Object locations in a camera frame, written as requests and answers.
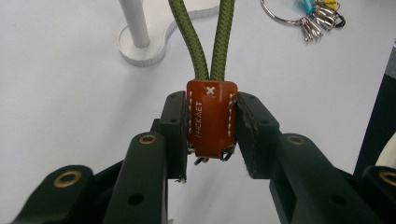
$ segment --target key ring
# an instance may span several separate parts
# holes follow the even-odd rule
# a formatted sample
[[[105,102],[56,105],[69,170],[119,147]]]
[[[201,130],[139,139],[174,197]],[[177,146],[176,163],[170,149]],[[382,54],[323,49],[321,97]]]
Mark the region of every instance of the key ring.
[[[300,26],[304,34],[304,40],[318,40],[323,36],[321,30],[314,24],[314,22],[326,31],[332,28],[341,28],[346,24],[346,20],[341,16],[337,10],[340,4],[333,0],[304,0],[305,8],[308,15],[300,18],[297,21],[288,21],[279,18],[265,5],[265,1],[261,0],[262,9],[275,21],[285,23],[287,25]]]

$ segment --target table surface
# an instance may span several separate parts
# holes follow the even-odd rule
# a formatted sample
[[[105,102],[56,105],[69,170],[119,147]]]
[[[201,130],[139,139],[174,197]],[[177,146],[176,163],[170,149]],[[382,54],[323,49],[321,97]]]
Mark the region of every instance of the table surface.
[[[304,15],[301,1],[267,4],[285,19]],[[343,1],[346,26],[305,43],[259,0],[236,1],[226,79],[259,97],[281,132],[311,138],[352,173],[396,37],[395,10],[393,0]],[[193,79],[178,30],[160,63],[125,62],[117,45],[125,23],[116,0],[0,1],[0,223],[52,171],[83,164],[98,173],[122,160],[165,97]],[[193,24],[210,59],[217,17]],[[185,185],[170,181],[175,223],[279,222],[269,181],[248,177],[239,150],[227,162],[193,160]]]

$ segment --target white stand base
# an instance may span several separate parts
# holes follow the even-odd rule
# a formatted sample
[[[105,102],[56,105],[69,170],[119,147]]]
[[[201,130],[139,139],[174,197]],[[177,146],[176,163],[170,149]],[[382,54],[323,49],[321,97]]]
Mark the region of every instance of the white stand base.
[[[203,18],[219,13],[219,0],[185,0],[190,18]],[[165,54],[166,42],[177,27],[169,3],[166,0],[143,1],[149,44],[145,48],[134,45],[128,26],[120,31],[119,49],[130,64],[147,67],[159,62]]]
[[[388,166],[396,169],[396,133],[389,139],[379,155],[375,166]]]

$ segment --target green rope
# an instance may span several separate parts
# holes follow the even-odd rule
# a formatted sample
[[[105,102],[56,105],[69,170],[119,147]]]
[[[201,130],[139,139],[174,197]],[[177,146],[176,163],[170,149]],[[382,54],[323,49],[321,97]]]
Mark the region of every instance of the green rope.
[[[218,28],[210,68],[211,80],[224,81],[227,48],[233,23],[233,6],[234,0],[220,0]]]
[[[187,48],[189,49],[192,65],[194,66],[195,79],[208,80],[209,72],[207,70],[204,50],[201,46],[198,35],[192,26],[189,13],[184,6],[183,0],[169,0],[169,5],[172,9],[172,13],[174,14],[177,26],[179,27],[184,41],[187,44]]]
[[[233,23],[233,6],[235,0],[220,0],[219,20],[216,30],[215,46],[213,48],[210,79],[224,81],[225,65],[227,63],[227,48]],[[183,0],[169,0],[177,26],[183,35],[189,49],[194,66],[195,78],[209,80],[209,73],[201,42],[192,26],[189,14]]]

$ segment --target brown leather tag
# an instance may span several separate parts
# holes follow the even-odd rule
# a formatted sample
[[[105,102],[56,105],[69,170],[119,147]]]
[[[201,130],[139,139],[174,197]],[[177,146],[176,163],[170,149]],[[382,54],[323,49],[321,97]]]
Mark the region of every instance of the brown leather tag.
[[[192,80],[187,84],[187,139],[196,157],[221,158],[234,145],[237,86],[229,81]]]

